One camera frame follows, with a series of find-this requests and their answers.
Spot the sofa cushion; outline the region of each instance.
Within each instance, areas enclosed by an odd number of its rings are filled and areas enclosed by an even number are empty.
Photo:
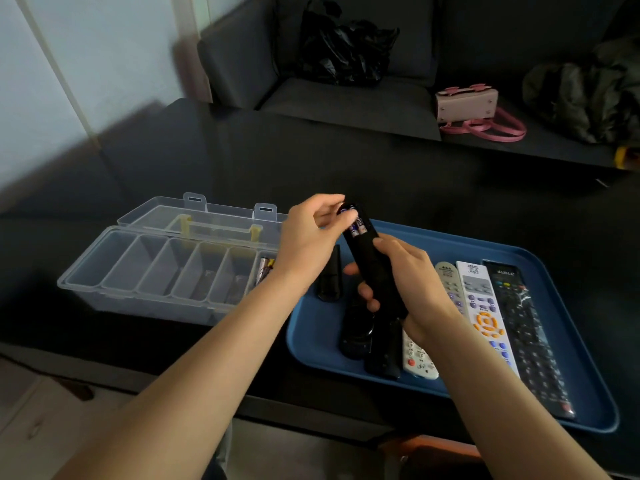
[[[300,43],[302,12],[309,0],[276,0],[278,35],[276,62],[284,74],[292,74]],[[420,79],[428,84],[432,74],[431,20],[433,0],[334,0],[342,8],[340,20],[365,19],[381,29],[400,28],[391,51],[388,73]]]
[[[614,149],[606,144],[587,144],[566,137],[547,126],[528,109],[512,104],[503,95],[498,106],[521,120],[527,127],[527,135],[514,143],[500,143],[478,138],[472,134],[443,134],[446,143],[466,144],[503,152],[521,153],[537,157],[555,158],[572,162],[588,163],[600,166],[612,166]]]
[[[263,104],[262,111],[440,140],[427,90],[392,78],[383,79],[375,88],[346,88],[287,79]]]
[[[444,0],[438,87],[520,83],[536,64],[587,54],[623,2]]]

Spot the plastic storage box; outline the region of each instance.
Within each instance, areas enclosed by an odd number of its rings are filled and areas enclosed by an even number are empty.
[[[215,325],[275,257],[286,218],[276,206],[155,197],[108,227],[58,279],[94,309]]]

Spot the pink bag strap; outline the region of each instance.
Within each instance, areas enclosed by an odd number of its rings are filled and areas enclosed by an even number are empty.
[[[452,126],[451,123],[447,123],[440,127],[440,131],[446,134],[464,134],[471,133],[480,138],[488,139],[489,141],[500,141],[501,143],[512,143],[514,141],[520,141],[527,134],[527,127],[524,123],[517,119],[515,116],[510,115],[501,107],[495,108],[496,116],[500,115],[508,123],[512,124],[514,128],[508,128],[507,126],[499,125],[494,120],[466,120],[462,123],[462,126]],[[484,131],[487,129],[494,129],[511,136],[500,136],[496,134],[487,134]]]

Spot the blue tray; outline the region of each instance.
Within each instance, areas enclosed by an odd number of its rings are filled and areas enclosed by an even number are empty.
[[[415,227],[372,221],[379,232],[396,237],[429,253],[433,263],[466,261],[481,264],[484,259],[516,265],[534,297],[554,355],[576,413],[576,420],[559,420],[570,428],[597,433],[615,431],[620,422],[618,407],[597,370],[586,346],[576,330],[551,277],[540,259],[514,246],[479,241],[468,237],[434,232]],[[343,237],[338,241],[342,264],[353,260]],[[428,394],[449,397],[441,379],[434,381],[407,372],[397,381],[383,379],[364,370],[364,362],[343,356],[338,338],[345,307],[355,293],[357,278],[344,276],[345,297],[336,303],[325,303],[315,296],[314,287],[297,304],[287,329],[287,345],[291,354],[309,367],[347,376],[403,387]]]

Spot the right hand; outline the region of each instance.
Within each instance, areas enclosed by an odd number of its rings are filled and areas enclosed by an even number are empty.
[[[460,317],[425,251],[388,234],[380,234],[380,238],[373,240],[373,245],[391,260],[396,287],[409,311],[404,330],[414,342],[422,346],[425,337],[429,336],[429,325],[434,320]],[[359,274],[360,271],[358,265],[352,262],[345,266],[344,272]],[[367,300],[370,311],[377,312],[380,309],[380,302],[373,296],[368,284],[362,282],[358,286],[358,293]]]

